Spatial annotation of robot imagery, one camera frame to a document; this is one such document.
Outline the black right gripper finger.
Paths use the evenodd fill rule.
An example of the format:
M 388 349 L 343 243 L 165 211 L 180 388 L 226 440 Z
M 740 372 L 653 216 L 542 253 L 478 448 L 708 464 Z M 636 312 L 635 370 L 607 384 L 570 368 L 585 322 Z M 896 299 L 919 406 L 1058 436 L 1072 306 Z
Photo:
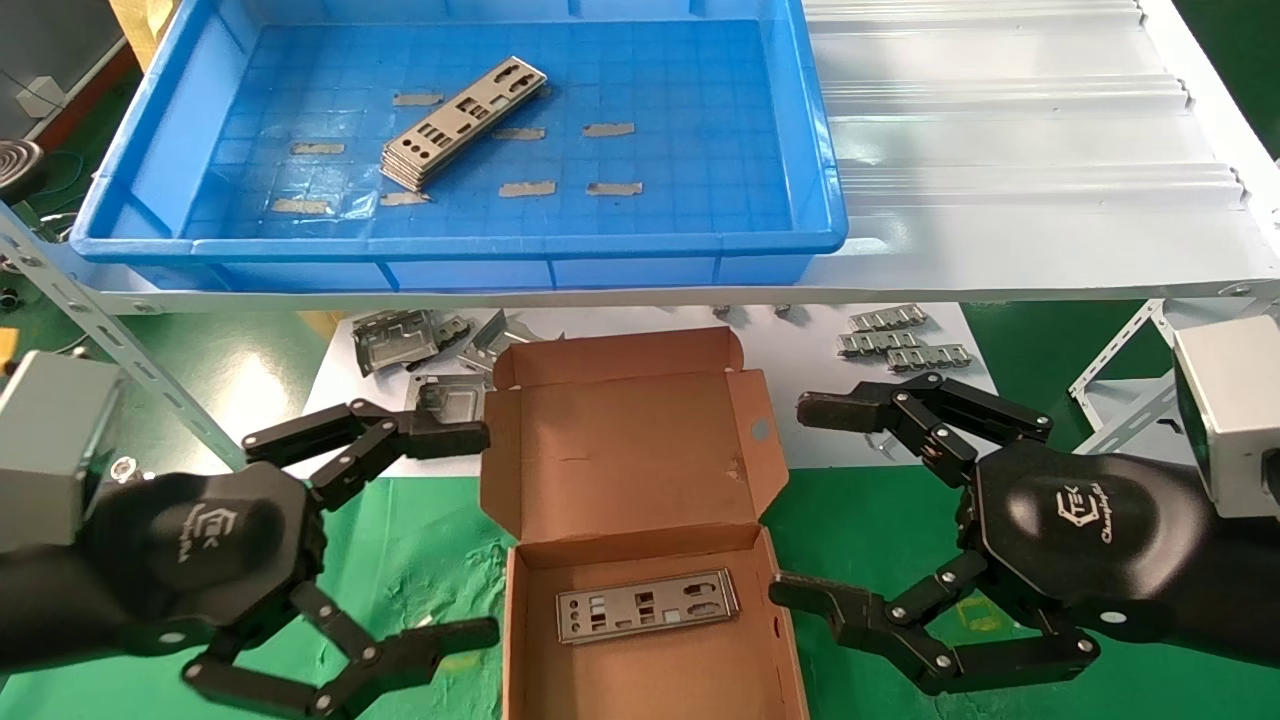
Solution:
M 846 395 L 805 392 L 796 414 L 804 427 L 888 433 L 952 488 L 970 484 L 978 462 L 961 433 L 1004 447 L 1020 439 L 1043 443 L 1053 428 L 1044 414 L 937 372 L 899 383 L 861 382 Z
M 929 696 L 1068 682 L 1100 656 L 1100 644 L 1062 614 L 1032 605 L 1021 624 L 1036 637 L 950 646 L 928 626 L 996 579 L 989 559 L 969 550 L 887 600 L 869 589 L 788 571 L 774 574 L 772 603 L 822 618 L 835 643 L 888 661 Z

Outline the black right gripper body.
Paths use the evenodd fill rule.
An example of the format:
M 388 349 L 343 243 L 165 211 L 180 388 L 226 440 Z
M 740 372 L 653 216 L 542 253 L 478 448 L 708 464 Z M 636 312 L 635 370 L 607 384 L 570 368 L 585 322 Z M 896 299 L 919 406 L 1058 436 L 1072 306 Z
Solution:
M 1194 468 L 1018 441 L 969 487 L 979 585 L 1012 618 L 1056 618 L 1135 643 L 1201 643 L 1216 512 Z

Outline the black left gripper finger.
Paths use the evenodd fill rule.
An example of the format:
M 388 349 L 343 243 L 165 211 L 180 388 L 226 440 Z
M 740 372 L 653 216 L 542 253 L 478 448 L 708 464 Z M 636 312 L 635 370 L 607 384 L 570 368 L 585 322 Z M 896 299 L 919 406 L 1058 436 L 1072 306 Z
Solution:
M 484 421 L 445 424 L 430 413 L 393 413 L 357 398 L 246 436 L 243 451 L 247 462 L 280 469 L 335 451 L 307 479 L 315 502 L 334 511 L 402 457 L 465 457 L 489 443 Z
M 430 684 L 445 657 L 490 648 L 500 638 L 494 618 L 475 618 L 376 641 L 314 583 L 297 585 L 288 602 L 346 656 L 333 679 L 310 685 L 238 667 L 246 643 L 221 633 L 184 666 L 183 683 L 209 702 L 270 717 L 357 719 L 387 693 Z

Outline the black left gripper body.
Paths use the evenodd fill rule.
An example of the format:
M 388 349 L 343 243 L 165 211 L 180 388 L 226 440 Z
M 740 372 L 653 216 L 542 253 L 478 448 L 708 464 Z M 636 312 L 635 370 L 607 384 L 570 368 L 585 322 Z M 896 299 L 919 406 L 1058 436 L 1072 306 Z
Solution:
M 264 644 L 297 616 L 291 593 L 323 570 L 325 548 L 308 487 L 275 468 L 119 486 L 84 528 L 110 598 L 110 651 L 140 657 L 219 635 Z

